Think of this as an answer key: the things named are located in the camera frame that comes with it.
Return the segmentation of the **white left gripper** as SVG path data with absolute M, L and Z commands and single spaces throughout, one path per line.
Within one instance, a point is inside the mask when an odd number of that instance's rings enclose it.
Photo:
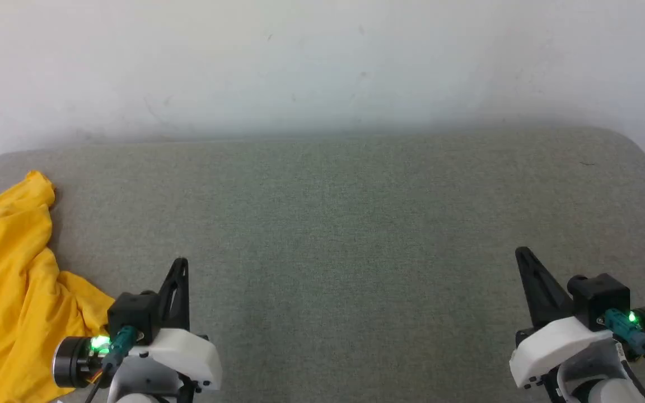
M 135 346 L 129 352 L 125 359 L 125 400 L 192 402 L 198 393 L 217 392 L 223 383 L 217 348 L 189 332 L 187 258 L 174 260 L 158 295 L 161 327 L 174 329 L 162 329 L 150 345 Z

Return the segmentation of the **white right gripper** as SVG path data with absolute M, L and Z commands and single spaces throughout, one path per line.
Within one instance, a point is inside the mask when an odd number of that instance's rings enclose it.
M 532 327 L 542 327 L 512 352 L 509 366 L 516 387 L 532 385 L 553 369 L 561 382 L 609 375 L 614 367 L 612 332 L 590 331 L 570 317 L 571 297 L 529 247 L 518 247 L 515 257 Z

